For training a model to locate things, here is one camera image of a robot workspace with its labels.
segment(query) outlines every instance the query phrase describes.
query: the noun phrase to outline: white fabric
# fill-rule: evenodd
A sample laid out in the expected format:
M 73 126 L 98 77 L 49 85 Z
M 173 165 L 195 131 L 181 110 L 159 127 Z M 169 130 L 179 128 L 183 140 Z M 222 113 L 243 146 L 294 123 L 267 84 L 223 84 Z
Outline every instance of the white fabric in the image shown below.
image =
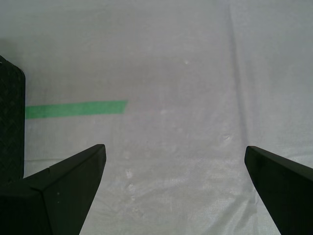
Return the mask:
M 11 0 L 0 54 L 27 105 L 129 101 L 26 121 L 25 175 L 96 143 L 81 235 L 277 235 L 244 165 L 256 145 L 313 167 L 311 0 Z

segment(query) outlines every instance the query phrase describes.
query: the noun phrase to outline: diamond pattern surface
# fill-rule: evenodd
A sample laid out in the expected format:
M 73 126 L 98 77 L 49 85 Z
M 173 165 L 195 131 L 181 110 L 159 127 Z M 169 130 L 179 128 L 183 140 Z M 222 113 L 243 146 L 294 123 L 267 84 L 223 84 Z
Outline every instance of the diamond pattern surface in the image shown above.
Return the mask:
M 0 186 L 24 173 L 25 75 L 0 56 Z

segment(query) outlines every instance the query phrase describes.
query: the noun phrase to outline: white sheet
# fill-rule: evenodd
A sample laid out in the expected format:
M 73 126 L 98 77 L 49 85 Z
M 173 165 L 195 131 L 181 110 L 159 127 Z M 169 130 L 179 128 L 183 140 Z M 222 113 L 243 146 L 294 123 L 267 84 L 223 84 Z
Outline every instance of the white sheet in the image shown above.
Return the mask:
M 310 0 L 15 0 L 0 54 L 27 105 L 126 99 L 123 115 L 26 121 L 25 175 L 96 143 L 81 235 L 277 235 L 247 145 L 313 167 Z

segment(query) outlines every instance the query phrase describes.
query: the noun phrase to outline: black plastic piece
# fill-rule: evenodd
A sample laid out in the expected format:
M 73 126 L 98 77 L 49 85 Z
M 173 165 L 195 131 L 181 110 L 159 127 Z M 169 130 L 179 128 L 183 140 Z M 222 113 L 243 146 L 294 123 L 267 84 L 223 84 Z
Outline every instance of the black plastic piece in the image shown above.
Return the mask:
M 313 234 L 313 169 L 255 146 L 246 149 L 252 182 L 282 235 Z
M 0 186 L 24 174 L 25 75 L 0 56 Z
M 98 144 L 1 188 L 1 234 L 79 235 L 105 162 L 105 146 Z

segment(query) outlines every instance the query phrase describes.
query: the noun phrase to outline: green tape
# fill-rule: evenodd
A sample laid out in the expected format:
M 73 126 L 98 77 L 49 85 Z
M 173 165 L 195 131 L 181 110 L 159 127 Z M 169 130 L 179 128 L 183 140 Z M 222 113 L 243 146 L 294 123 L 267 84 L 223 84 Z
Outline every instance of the green tape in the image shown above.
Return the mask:
M 25 118 L 52 118 L 95 114 L 122 114 L 126 100 L 27 106 Z

